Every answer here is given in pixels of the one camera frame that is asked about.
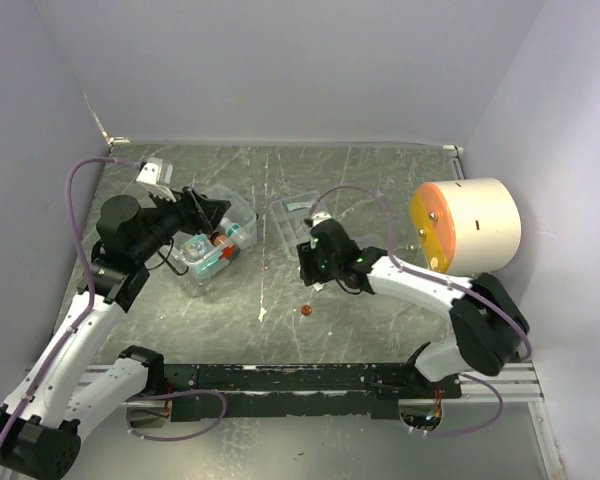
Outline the brown syrup bottle orange cap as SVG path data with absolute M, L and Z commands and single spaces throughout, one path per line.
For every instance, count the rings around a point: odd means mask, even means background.
M 211 245 L 221 252 L 227 251 L 228 254 L 231 254 L 234 250 L 235 245 L 231 242 L 231 240 L 226 234 L 220 231 L 213 232 L 211 235 L 208 236 L 208 239 Z

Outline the white plastic medicine bottle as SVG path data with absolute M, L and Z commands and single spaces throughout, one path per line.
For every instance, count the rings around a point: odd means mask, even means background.
M 222 227 L 225 235 L 239 247 L 241 247 L 248 240 L 248 238 L 244 235 L 243 228 L 231 219 L 223 217 L 220 221 L 220 226 Z

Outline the clear plastic medicine box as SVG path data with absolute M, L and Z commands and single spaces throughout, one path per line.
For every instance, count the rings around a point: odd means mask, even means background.
M 223 184 L 203 191 L 212 200 L 228 200 L 230 207 L 211 234 L 179 232 L 160 253 L 168 258 L 177 274 L 189 275 L 199 285 L 209 283 L 240 254 L 257 243 L 258 215 L 238 193 Z

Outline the clear bandage bag teal header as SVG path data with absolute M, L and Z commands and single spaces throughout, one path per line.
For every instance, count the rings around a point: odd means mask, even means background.
M 230 261 L 225 258 L 209 257 L 196 262 L 191 267 L 191 270 L 197 282 L 204 284 L 210 282 L 215 275 L 226 268 L 229 264 Z

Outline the clear divider tray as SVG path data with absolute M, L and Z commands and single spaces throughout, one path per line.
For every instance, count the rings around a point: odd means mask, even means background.
M 318 191 L 307 191 L 270 203 L 270 218 L 279 233 L 282 247 L 290 260 L 298 262 L 297 245 L 310 240 L 309 229 L 304 220 L 309 217 L 310 209 L 289 212 L 286 205 L 291 202 L 311 201 L 319 198 Z

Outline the white teal swab packet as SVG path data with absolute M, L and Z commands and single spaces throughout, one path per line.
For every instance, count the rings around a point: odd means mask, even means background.
M 313 203 L 311 201 L 291 202 L 286 205 L 289 212 L 296 210 L 310 209 Z

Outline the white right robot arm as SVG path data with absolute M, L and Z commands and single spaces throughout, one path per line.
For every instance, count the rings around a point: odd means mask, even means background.
M 408 360 L 406 390 L 423 398 L 439 381 L 469 370 L 496 377 L 503 367 L 531 353 L 529 324 L 501 282 L 483 273 L 449 276 L 392 256 L 375 246 L 361 248 L 330 215 L 304 220 L 310 239 L 297 245 L 305 285 L 338 283 L 352 295 L 386 295 L 448 320 L 447 338 L 429 342 Z

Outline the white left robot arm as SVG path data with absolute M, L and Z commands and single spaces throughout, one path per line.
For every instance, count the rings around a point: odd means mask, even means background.
M 73 465 L 90 427 L 117 405 L 168 391 L 163 355 L 126 348 L 100 383 L 75 399 L 92 357 L 124 318 L 150 273 L 147 261 L 178 233 L 210 234 L 231 207 L 190 187 L 143 207 L 116 195 L 100 209 L 99 235 L 81 255 L 84 275 L 61 327 L 22 383 L 0 406 L 0 466 L 36 479 L 60 479 Z

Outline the round pastel drawer cabinet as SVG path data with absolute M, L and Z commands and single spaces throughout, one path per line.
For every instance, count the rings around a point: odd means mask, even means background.
M 428 267 L 456 276 L 505 267 L 521 242 L 521 219 L 495 178 L 426 182 L 412 196 L 411 220 Z

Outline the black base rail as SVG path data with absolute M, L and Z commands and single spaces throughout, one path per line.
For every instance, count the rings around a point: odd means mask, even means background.
M 172 401 L 171 420 L 174 422 L 193 422 L 202 419 L 215 419 L 221 413 L 227 418 L 282 418 L 286 416 L 346 416 L 365 415 L 373 419 L 394 420 L 400 417 L 400 399 L 380 399 L 374 394 L 346 393 L 341 395 L 297 395 L 292 393 L 270 393 L 266 395 L 247 395 L 222 392 L 214 389 L 188 388 L 177 391 L 166 383 L 164 356 L 144 347 L 130 346 L 118 357 L 130 358 L 149 368 L 147 386 L 140 395 L 144 398 L 154 394 L 185 392 L 197 389 L 210 390 L 224 396 L 227 407 L 220 400 L 199 393 L 176 398 Z M 408 379 L 426 386 L 430 382 L 416 372 L 414 362 L 398 363 L 406 367 Z

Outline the aluminium frame rail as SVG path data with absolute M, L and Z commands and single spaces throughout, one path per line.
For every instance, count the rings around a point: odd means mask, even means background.
M 168 364 L 165 376 L 166 383 L 177 391 L 200 388 L 247 395 L 363 393 L 380 399 L 427 401 L 439 389 L 445 399 L 490 401 L 496 394 L 505 401 L 544 399 L 536 371 L 529 363 L 507 367 L 495 378 L 477 372 L 454 374 L 433 386 L 409 380 L 406 367 L 398 363 Z

